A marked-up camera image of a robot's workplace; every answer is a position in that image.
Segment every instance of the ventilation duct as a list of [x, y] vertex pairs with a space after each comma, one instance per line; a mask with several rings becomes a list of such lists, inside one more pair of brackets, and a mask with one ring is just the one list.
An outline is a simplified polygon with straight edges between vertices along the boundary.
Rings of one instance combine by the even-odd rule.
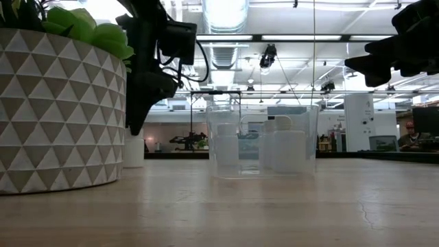
[[[243, 32], [248, 13], [248, 0], [203, 0], [202, 6], [207, 33], [238, 34]], [[211, 47], [211, 63], [216, 69], [231, 69], [237, 62], [238, 53], [239, 48]], [[219, 83], [232, 84], [233, 77], [234, 75], [230, 81], [230, 76], [227, 76]], [[211, 79], [213, 83], [217, 83], [216, 79]]]

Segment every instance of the white plastic bottle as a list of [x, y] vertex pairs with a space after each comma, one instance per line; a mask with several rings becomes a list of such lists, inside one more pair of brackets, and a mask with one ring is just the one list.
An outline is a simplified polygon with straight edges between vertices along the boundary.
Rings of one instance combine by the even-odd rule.
[[237, 126], [230, 123], [218, 125], [215, 149], [218, 166], [238, 166], [239, 144]]
[[276, 116], [274, 132], [273, 170], [278, 173], [301, 173], [306, 170], [307, 140], [303, 131], [291, 130], [292, 121], [287, 116]]
[[274, 131], [276, 130], [276, 123], [274, 120], [267, 120], [263, 123], [264, 138], [263, 138], [263, 167], [271, 169], [273, 164], [273, 145], [274, 145]]

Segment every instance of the computer monitor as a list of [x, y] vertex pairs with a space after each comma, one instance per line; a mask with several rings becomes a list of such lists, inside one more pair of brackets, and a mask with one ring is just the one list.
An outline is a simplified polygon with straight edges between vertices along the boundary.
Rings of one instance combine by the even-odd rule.
[[439, 106], [413, 108], [414, 130], [439, 136]]

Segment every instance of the desk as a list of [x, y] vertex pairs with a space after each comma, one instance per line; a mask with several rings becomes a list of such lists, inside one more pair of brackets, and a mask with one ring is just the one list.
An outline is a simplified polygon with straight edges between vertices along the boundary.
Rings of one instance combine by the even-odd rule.
[[438, 246], [439, 167], [320, 159], [311, 178], [221, 180], [153, 161], [116, 183], [0, 197], [0, 246]]

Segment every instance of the white pillar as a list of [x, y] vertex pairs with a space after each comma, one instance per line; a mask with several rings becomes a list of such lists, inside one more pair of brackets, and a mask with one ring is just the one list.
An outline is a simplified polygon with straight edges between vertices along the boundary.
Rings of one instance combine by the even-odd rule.
[[138, 136], [131, 135], [129, 128], [125, 129], [125, 157], [123, 168], [140, 168], [144, 165], [143, 128]]
[[352, 94], [344, 98], [346, 147], [348, 152], [369, 150], [369, 137], [375, 136], [372, 94]]

